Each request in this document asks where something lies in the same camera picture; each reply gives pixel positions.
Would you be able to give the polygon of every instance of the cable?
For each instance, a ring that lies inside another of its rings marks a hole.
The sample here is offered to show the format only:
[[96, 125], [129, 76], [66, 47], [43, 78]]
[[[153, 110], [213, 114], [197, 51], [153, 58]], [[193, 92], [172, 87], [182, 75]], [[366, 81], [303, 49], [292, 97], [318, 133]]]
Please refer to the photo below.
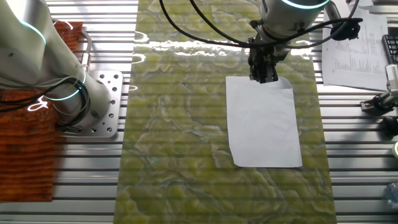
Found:
[[[321, 23], [321, 24], [315, 26], [316, 28], [311, 27], [311, 28], [305, 30], [304, 32], [301, 32], [301, 33], [299, 33], [299, 34], [295, 34], [295, 35], [290, 36], [290, 37], [288, 37], [288, 38], [286, 38], [286, 39], [281, 39], [281, 40], [279, 40], [279, 41], [275, 41], [275, 42], [272, 42], [272, 43], [268, 43], [268, 44], [249, 44], [249, 43], [246, 43], [246, 42], [241, 42], [240, 40], [236, 40], [236, 39], [234, 39], [234, 38], [232, 38], [232, 37], [226, 35], [226, 34], [223, 33], [222, 31], [220, 31], [217, 27], [215, 27], [215, 26], [203, 15], [203, 13], [199, 10], [199, 8], [197, 7], [197, 5], [195, 4], [195, 2], [194, 2], [193, 0], [190, 0], [190, 2], [191, 2], [191, 4], [192, 4], [192, 6], [195, 8], [195, 10], [197, 11], [197, 13], [202, 17], [203, 20], [205, 20], [205, 22], [206, 22], [209, 26], [211, 26], [211, 28], [213, 28], [213, 30], [215, 30], [217, 33], [219, 33], [220, 35], [222, 35], [223, 37], [226, 37], [227, 39], [229, 39], [229, 40], [231, 40], [231, 41], [238, 42], [238, 43], [242, 43], [242, 44], [229, 44], [229, 43], [216, 42], [216, 41], [212, 41], [212, 40], [206, 40], [206, 39], [202, 39], [202, 38], [199, 38], [199, 37], [195, 37], [195, 36], [193, 36], [193, 35], [191, 35], [191, 34], [185, 32], [185, 31], [181, 30], [181, 28], [179, 28], [179, 27], [173, 22], [173, 20], [171, 20], [169, 14], [167, 13], [167, 11], [166, 11], [166, 9], [165, 9], [163, 0], [159, 0], [160, 7], [162, 8], [162, 11], [163, 11], [163, 13], [164, 13], [166, 19], [167, 19], [168, 22], [174, 27], [174, 29], [178, 30], [181, 34], [183, 34], [183, 35], [185, 35], [185, 36], [187, 36], [187, 37], [189, 37], [189, 38], [191, 38], [191, 39], [198, 40], [198, 41], [201, 41], [201, 42], [204, 42], [204, 43], [207, 43], [207, 44], [227, 45], [227, 46], [242, 47], [242, 48], [272, 47], [272, 46], [275, 46], [275, 45], [277, 45], [277, 44], [285, 44], [286, 42], [288, 42], [288, 41], [290, 41], [290, 40], [292, 40], [292, 39], [294, 39], [294, 38], [300, 37], [301, 35], [307, 34], [307, 33], [311, 32], [311, 31], [313, 31], [313, 30], [315, 30], [315, 29], [319, 29], [319, 28], [321, 28], [321, 27], [323, 27], [323, 26], [327, 26], [327, 25], [329, 25], [329, 24], [334, 24], [334, 23], [344, 22], [344, 21], [351, 21], [351, 18], [352, 18], [352, 16], [351, 16], [350, 18], [337, 19], [337, 20], [334, 20], [334, 21], [324, 22], [324, 23]], [[342, 29], [338, 29], [333, 35], [329, 36], [329, 39], [328, 39], [328, 40], [330, 40], [330, 39], [333, 38], [334, 36], [338, 35], [338, 34], [341, 32], [341, 30], [342, 30]]]
[[223, 31], [219, 30], [216, 26], [214, 26], [207, 18], [206, 16], [201, 12], [201, 10], [199, 9], [199, 7], [196, 5], [196, 3], [194, 2], [194, 0], [189, 0], [191, 2], [191, 5], [193, 6], [193, 8], [196, 10], [196, 12], [198, 13], [198, 15], [214, 30], [216, 31], [219, 35], [227, 38], [228, 40], [235, 42], [237, 44], [241, 44], [241, 45], [247, 45], [247, 42], [243, 42], [240, 40], [237, 40], [235, 38], [232, 38], [230, 36], [228, 36], [227, 34], [225, 34]]
[[18, 110], [18, 109], [24, 108], [26, 106], [29, 106], [32, 103], [36, 102], [40, 97], [44, 96], [45, 94], [51, 92], [52, 90], [54, 90], [54, 89], [56, 89], [58, 87], [60, 87], [61, 85], [64, 85], [66, 83], [69, 83], [69, 84], [73, 83], [70, 80], [71, 78], [73, 78], [73, 77], [68, 77], [68, 79], [65, 80], [64, 82], [61, 82], [58, 85], [52, 86], [49, 89], [43, 91], [42, 93], [39, 93], [38, 95], [35, 95], [35, 96], [31, 96], [29, 98], [25, 98], [25, 99], [22, 99], [22, 100], [0, 101], [0, 104], [4, 104], [5, 106], [14, 106], [14, 105], [16, 105], [16, 107], [13, 107], [13, 108], [0, 110], [0, 113], [10, 112], [10, 111]]
[[[357, 7], [358, 7], [358, 4], [359, 4], [359, 0], [355, 0], [353, 9], [351, 10], [351, 12], [349, 14], [348, 19], [351, 19], [353, 17], [353, 15], [354, 15]], [[319, 42], [316, 42], [314, 44], [305, 45], [305, 46], [289, 46], [289, 45], [286, 45], [284, 47], [287, 48], [287, 49], [306, 49], [306, 48], [310, 48], [310, 47], [316, 47], [316, 46], [321, 45], [321, 44], [325, 43], [326, 41], [334, 38], [335, 36], [337, 36], [341, 31], [343, 31], [343, 29], [345, 28], [346, 25], [347, 25], [347, 23], [344, 22], [343, 25], [341, 27], [339, 27], [336, 30], [336, 32], [334, 32], [332, 35], [330, 35], [329, 37], [327, 37], [327, 38], [325, 38], [325, 39], [323, 39], [323, 40], [321, 40]]]
[[91, 105], [91, 100], [88, 95], [88, 90], [87, 90], [86, 86], [84, 86], [84, 84], [82, 84], [82, 82], [79, 81], [78, 85], [79, 86], [77, 88], [80, 89], [79, 93], [80, 93], [80, 97], [81, 97], [81, 110], [78, 112], [76, 117], [74, 117], [71, 121], [69, 121], [69, 122], [62, 121], [64, 124], [58, 124], [57, 125], [58, 128], [65, 128], [65, 127], [69, 127], [69, 126], [78, 124], [80, 121], [82, 121], [86, 117], [86, 115], [89, 112], [88, 108]]
[[166, 11], [166, 8], [164, 7], [163, 0], [159, 0], [159, 3], [160, 3], [160, 7], [162, 8], [162, 11], [163, 11], [163, 13], [164, 13], [164, 16], [166, 17], [166, 19], [168, 20], [168, 22], [174, 27], [174, 29], [176, 29], [177, 31], [179, 31], [181, 34], [183, 34], [183, 35], [185, 35], [185, 36], [187, 36], [187, 37], [189, 37], [189, 38], [191, 38], [191, 39], [194, 39], [194, 40], [197, 40], [197, 41], [200, 41], [200, 42], [204, 42], [204, 43], [207, 43], [207, 44], [224, 45], [224, 46], [230, 46], [230, 47], [242, 47], [242, 46], [239, 45], [239, 44], [229, 44], [229, 43], [222, 43], [222, 42], [217, 42], [217, 41], [202, 39], [202, 38], [199, 38], [199, 37], [195, 37], [194, 35], [191, 35], [191, 34], [185, 32], [184, 30], [181, 30], [181, 29], [173, 22], [173, 20], [170, 18], [169, 14], [168, 14], [167, 11]]
[[65, 78], [65, 81], [60, 82], [60, 83], [50, 87], [49, 89], [43, 91], [42, 93], [39, 93], [38, 95], [31, 96], [29, 98], [25, 98], [25, 99], [22, 99], [22, 100], [0, 101], [0, 104], [18, 104], [18, 103], [23, 103], [23, 102], [26, 102], [26, 101], [29, 101], [29, 100], [33, 100], [33, 99], [39, 99], [40, 97], [42, 97], [45, 94], [51, 92], [52, 90], [56, 89], [57, 87], [65, 84], [69, 79], [76, 79], [76, 78], [75, 77], [67, 77], [67, 78]]
[[87, 39], [87, 48], [85, 50], [85, 53], [90, 53], [91, 52], [91, 48], [93, 46], [93, 40], [91, 39], [90, 35], [88, 35], [87, 31], [85, 30], [81, 30], [81, 34], [83, 34], [85, 36], [85, 38]]

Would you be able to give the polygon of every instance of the metal mounting plate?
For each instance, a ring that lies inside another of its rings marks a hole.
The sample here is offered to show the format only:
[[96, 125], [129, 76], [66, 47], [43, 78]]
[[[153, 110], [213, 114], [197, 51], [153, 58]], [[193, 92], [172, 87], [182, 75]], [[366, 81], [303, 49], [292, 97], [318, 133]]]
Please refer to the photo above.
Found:
[[80, 130], [71, 130], [63, 133], [64, 137], [81, 138], [112, 138], [118, 132], [119, 110], [122, 95], [123, 74], [118, 71], [90, 71], [90, 75], [101, 81], [109, 90], [111, 95], [108, 112], [96, 124], [81, 128]]

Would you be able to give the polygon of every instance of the robotic arm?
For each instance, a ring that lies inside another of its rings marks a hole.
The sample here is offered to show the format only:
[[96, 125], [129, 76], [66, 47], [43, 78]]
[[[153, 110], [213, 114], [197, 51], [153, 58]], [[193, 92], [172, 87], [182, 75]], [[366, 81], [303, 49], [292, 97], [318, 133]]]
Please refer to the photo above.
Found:
[[[169, 22], [187, 35], [171, 21], [162, 0], [159, 2]], [[250, 78], [260, 83], [277, 81], [275, 65], [292, 48], [290, 41], [284, 40], [300, 36], [323, 8], [331, 19], [352, 16], [345, 0], [262, 0], [261, 19], [251, 21], [257, 36], [243, 42], [245, 47], [264, 46], [251, 48]], [[44, 0], [0, 0], [0, 31], [0, 88], [42, 90], [61, 120], [75, 129], [99, 123], [110, 104], [115, 104], [108, 88], [88, 73], [89, 55], [83, 54], [81, 64], [60, 38]], [[347, 26], [347, 22], [339, 22], [332, 36], [335, 40], [352, 39], [358, 32], [358, 23]]]
[[107, 113], [108, 89], [58, 35], [44, 0], [0, 0], [0, 31], [0, 88], [45, 91], [65, 78], [45, 94], [64, 123], [84, 128]]
[[[262, 0], [261, 19], [251, 21], [257, 31], [250, 44], [267, 44], [286, 39], [302, 33], [317, 18], [322, 9], [326, 9], [331, 20], [348, 17], [350, 12], [345, 0]], [[335, 40], [357, 38], [360, 26], [358, 23], [346, 24], [341, 30], [342, 22], [333, 25], [331, 34]], [[249, 55], [250, 78], [260, 83], [278, 80], [276, 63], [288, 55], [290, 41], [272, 47], [251, 48]]]

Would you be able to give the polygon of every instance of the green marble surface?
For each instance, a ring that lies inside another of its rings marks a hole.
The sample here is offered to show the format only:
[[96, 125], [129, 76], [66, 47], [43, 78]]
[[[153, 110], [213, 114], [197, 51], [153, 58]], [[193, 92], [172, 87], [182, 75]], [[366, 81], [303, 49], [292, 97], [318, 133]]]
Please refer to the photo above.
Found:
[[[246, 40], [255, 35], [248, 22], [259, 18], [260, 1], [197, 3], [221, 30]], [[223, 40], [189, 1], [164, 3], [184, 30]], [[277, 66], [294, 89], [303, 160], [298, 169], [233, 163], [225, 76], [248, 76], [248, 50], [190, 40], [168, 24], [158, 0], [140, 0], [134, 53], [115, 224], [336, 223], [308, 50], [292, 51]]]

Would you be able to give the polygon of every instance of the orange striped cloth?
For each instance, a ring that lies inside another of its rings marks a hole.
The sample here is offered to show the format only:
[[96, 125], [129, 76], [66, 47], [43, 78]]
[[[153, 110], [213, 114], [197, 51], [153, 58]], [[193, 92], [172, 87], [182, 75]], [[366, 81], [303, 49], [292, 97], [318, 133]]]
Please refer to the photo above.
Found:
[[[82, 22], [54, 24], [75, 51]], [[3, 90], [0, 100], [20, 100], [38, 94], [35, 90]], [[51, 102], [0, 113], [0, 202], [50, 202], [55, 156], [57, 113]]]

